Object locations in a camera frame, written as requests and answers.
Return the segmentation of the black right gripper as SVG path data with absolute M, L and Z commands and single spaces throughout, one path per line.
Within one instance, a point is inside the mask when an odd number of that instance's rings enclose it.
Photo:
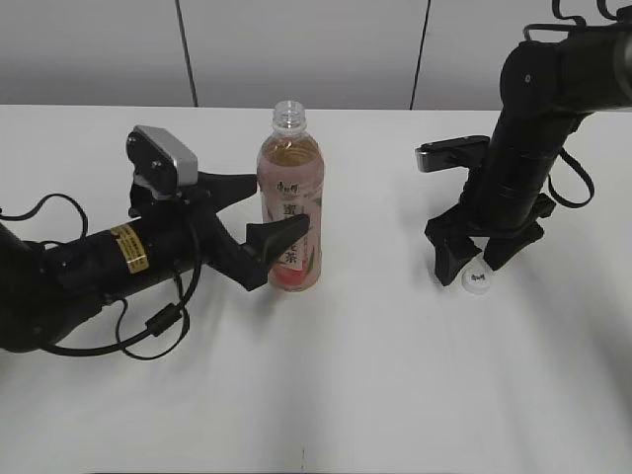
M 493 271 L 543 237 L 543 228 L 531 223 L 553 210 L 552 200 L 541 197 L 553 164 L 552 153 L 487 152 L 468 169 L 457 204 L 426 226 L 434 244 L 434 274 L 442 286 L 452 284 L 482 252 L 469 237 L 491 237 L 483 259 Z

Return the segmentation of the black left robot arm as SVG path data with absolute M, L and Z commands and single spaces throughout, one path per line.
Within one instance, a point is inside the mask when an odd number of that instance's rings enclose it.
M 26 241 L 1 229 L 1 347 L 11 353 L 42 350 L 88 357 L 125 352 L 175 323 L 190 329 L 187 305 L 202 266 L 209 266 L 247 290 L 267 283 L 275 262 L 303 237 L 310 218 L 298 213 L 249 224 L 246 240 L 233 239 L 220 210 L 257 190 L 253 174 L 201 173 L 197 183 L 166 196 L 134 184 L 130 221 L 91 234 L 83 229 L 70 242 Z M 167 304 L 134 336 L 90 349 L 61 341 L 104 307 L 126 303 L 137 292 L 172 280 L 177 300 Z

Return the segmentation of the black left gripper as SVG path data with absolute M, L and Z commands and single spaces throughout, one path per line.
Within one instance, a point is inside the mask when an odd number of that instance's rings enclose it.
M 132 185 L 130 225 L 146 252 L 146 273 L 162 280 L 200 262 L 247 290 L 265 285 L 268 271 L 307 233 L 310 218 L 297 214 L 268 223 L 249 223 L 246 241 L 237 242 L 218 212 L 253 196 L 257 187 L 255 174 L 199 172 L 197 184 L 183 188 L 174 198 L 157 200 L 144 188 Z

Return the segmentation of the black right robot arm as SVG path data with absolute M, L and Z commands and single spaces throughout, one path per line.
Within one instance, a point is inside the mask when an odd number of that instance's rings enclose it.
M 586 117 L 630 107 L 631 25 L 567 29 L 559 42 L 526 39 L 508 56 L 500 77 L 503 107 L 492 135 L 428 142 L 416 150 L 425 173 L 468 171 L 457 204 L 425 228 L 434 246 L 434 275 L 444 286 L 477 255 L 500 269 L 543 237 L 538 221 L 557 204 L 576 207 L 551 190 L 556 159 L 594 188 L 565 142 Z

